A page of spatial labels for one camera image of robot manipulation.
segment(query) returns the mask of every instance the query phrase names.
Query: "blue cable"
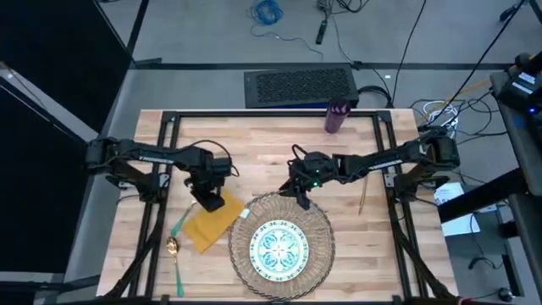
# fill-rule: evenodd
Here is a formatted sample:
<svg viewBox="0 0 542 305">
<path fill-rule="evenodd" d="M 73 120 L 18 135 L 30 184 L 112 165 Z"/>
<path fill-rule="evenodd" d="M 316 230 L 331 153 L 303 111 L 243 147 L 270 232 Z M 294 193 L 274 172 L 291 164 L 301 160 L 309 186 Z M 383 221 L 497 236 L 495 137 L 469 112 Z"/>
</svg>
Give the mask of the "blue cable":
<svg viewBox="0 0 542 305">
<path fill-rule="evenodd" d="M 274 25 L 279 20 L 282 19 L 282 16 L 284 15 L 284 12 L 282 9 L 280 9 L 279 4 L 276 3 L 275 0 L 262 0 L 260 3 L 253 5 L 250 7 L 250 15 L 256 22 L 255 25 L 251 27 L 251 34 L 255 37 L 265 37 L 267 35 L 272 35 L 277 39 L 280 39 L 283 42 L 294 42 L 294 41 L 301 41 L 305 45 L 305 47 L 310 50 L 311 52 L 314 52 L 318 55 L 320 55 L 320 61 L 324 60 L 324 54 L 321 53 L 318 50 L 315 50 L 311 47 L 309 47 L 308 43 L 300 37 L 294 37 L 294 38 L 284 38 L 281 37 L 279 34 L 269 31 L 265 32 L 263 34 L 256 34 L 254 33 L 254 28 L 258 25 L 260 26 L 267 26 L 267 25 Z"/>
<path fill-rule="evenodd" d="M 251 17 L 260 25 L 274 25 L 283 15 L 275 0 L 263 0 L 251 7 Z"/>
</svg>

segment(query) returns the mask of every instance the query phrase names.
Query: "woven placemat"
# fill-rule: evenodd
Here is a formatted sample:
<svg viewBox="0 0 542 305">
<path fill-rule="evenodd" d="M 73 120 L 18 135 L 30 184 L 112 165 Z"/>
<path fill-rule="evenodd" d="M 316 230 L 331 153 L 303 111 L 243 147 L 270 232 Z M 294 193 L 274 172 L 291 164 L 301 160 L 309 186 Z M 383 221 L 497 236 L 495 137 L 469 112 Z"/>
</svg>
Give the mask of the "woven placemat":
<svg viewBox="0 0 542 305">
<path fill-rule="evenodd" d="M 333 229 L 324 211 L 315 203 L 303 210 L 295 198 L 269 193 L 246 205 L 250 213 L 239 217 L 230 228 L 230 259 L 241 281 L 259 296 L 275 301 L 303 297 L 328 276 L 335 260 Z M 252 266 L 249 245 L 256 230 L 272 220 L 287 220 L 305 234 L 309 257 L 305 269 L 294 279 L 274 282 L 263 278 Z"/>
</svg>

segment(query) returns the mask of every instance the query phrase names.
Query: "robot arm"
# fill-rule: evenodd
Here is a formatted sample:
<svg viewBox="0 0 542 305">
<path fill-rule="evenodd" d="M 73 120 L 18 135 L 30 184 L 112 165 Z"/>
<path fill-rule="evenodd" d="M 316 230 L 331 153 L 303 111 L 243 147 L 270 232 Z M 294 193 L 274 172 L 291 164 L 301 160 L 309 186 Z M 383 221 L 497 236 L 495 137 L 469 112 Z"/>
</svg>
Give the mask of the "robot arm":
<svg viewBox="0 0 542 305">
<path fill-rule="evenodd" d="M 280 187 L 282 196 L 296 197 L 304 209 L 309 209 L 307 191 L 337 180 L 341 184 L 351 183 L 365 177 L 369 172 L 397 164 L 415 163 L 424 167 L 425 176 L 439 170 L 454 169 L 459 165 L 455 141 L 446 136 L 444 127 L 434 127 L 418 139 L 403 145 L 375 152 L 366 156 L 329 156 L 321 152 L 305 152 L 297 145 L 292 150 L 296 158 L 288 162 L 290 178 Z M 298 157 L 296 150 L 305 153 Z"/>
<path fill-rule="evenodd" d="M 91 174 L 107 173 L 108 180 L 116 186 L 121 182 L 134 185 L 141 200 L 158 202 L 162 186 L 160 177 L 153 173 L 143 174 L 128 164 L 139 160 L 153 164 L 171 164 L 190 173 L 185 185 L 191 186 L 191 194 L 209 212 L 224 205 L 220 188 L 225 177 L 231 175 L 231 158 L 215 158 L 206 149 L 189 145 L 182 148 L 165 148 L 114 138 L 91 141 L 86 152 L 86 167 Z"/>
</svg>

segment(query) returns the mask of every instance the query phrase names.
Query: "purple bottle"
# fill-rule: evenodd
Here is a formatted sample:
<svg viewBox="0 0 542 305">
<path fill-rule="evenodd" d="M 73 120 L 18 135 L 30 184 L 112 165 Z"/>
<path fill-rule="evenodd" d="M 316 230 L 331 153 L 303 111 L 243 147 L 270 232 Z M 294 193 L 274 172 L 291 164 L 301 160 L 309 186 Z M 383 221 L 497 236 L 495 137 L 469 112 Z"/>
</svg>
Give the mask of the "purple bottle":
<svg viewBox="0 0 542 305">
<path fill-rule="evenodd" d="M 350 111 L 350 103 L 344 98 L 332 98 L 329 101 L 328 112 L 325 115 L 324 129 L 328 133 L 335 133 L 339 131 L 342 122 L 346 119 Z"/>
</svg>

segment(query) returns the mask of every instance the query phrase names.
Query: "floor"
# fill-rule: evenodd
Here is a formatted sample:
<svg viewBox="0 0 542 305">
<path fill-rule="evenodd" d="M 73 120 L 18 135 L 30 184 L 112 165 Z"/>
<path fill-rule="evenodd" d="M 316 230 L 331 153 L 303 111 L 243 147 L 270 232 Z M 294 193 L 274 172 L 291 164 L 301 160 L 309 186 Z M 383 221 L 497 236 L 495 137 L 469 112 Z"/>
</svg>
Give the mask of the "floor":
<svg viewBox="0 0 542 305">
<path fill-rule="evenodd" d="M 322 15 L 314 0 L 277 0 L 284 18 L 267 28 L 256 27 L 260 34 L 273 31 L 283 38 L 301 37 L 311 47 Z M 408 34 L 423 0 L 372 1 L 359 14 L 338 14 L 340 42 L 355 60 L 398 63 Z M 101 4 L 114 29 L 126 43 L 140 1 L 120 0 Z M 407 63 L 475 63 L 501 28 L 500 13 L 515 0 L 428 0 L 418 27 L 412 37 L 405 59 Z M 284 63 L 344 62 L 337 47 L 333 25 L 328 27 L 324 43 L 309 51 L 302 42 L 283 42 L 275 34 L 251 36 L 253 21 L 247 16 L 252 0 L 151 0 L 135 46 L 135 60 L 163 58 L 165 63 Z M 537 53 L 542 48 L 542 25 L 529 8 L 523 8 L 488 53 L 485 62 L 510 63 L 522 52 Z M 130 70 L 116 109 L 110 119 L 108 134 L 132 137 L 138 113 L 146 108 L 244 108 L 242 70 Z M 403 70 L 399 76 L 395 105 L 408 108 L 418 99 L 444 99 L 452 95 L 468 75 L 467 70 Z M 494 71 L 476 72 L 471 84 L 487 79 Z M 388 86 L 393 86 L 395 70 L 380 70 Z M 358 86 L 379 85 L 370 70 L 354 71 Z M 463 98 L 478 97 L 487 87 L 469 92 Z M 492 109 L 496 104 L 486 98 Z M 361 96 L 359 108 L 382 108 L 385 100 L 371 95 Z M 487 121 L 487 114 L 465 111 L 459 119 L 459 130 L 473 133 Z M 499 114 L 493 116 L 486 132 L 504 130 Z M 469 136 L 458 134 L 457 140 Z M 479 180 L 491 180 L 517 167 L 507 136 L 494 136 L 470 141 L 459 146 L 463 174 Z M 94 275 L 101 270 L 108 244 L 108 232 L 114 218 L 114 201 L 118 191 L 103 178 L 96 178 L 93 192 L 80 224 L 66 280 Z M 510 217 L 501 208 L 503 218 Z M 491 225 L 481 215 L 483 233 L 477 238 L 486 256 L 500 263 L 501 241 L 486 236 Z M 467 266 L 478 253 L 472 236 L 448 239 L 451 261 L 459 292 L 465 297 L 490 294 L 507 286 L 504 269 L 492 270 L 479 263 L 473 270 Z M 513 257 L 520 273 L 526 297 L 516 304 L 537 304 L 539 298 L 519 240 L 510 240 Z M 59 301 L 91 297 L 95 288 Z M 496 296 L 483 300 L 497 301 Z"/>
</svg>

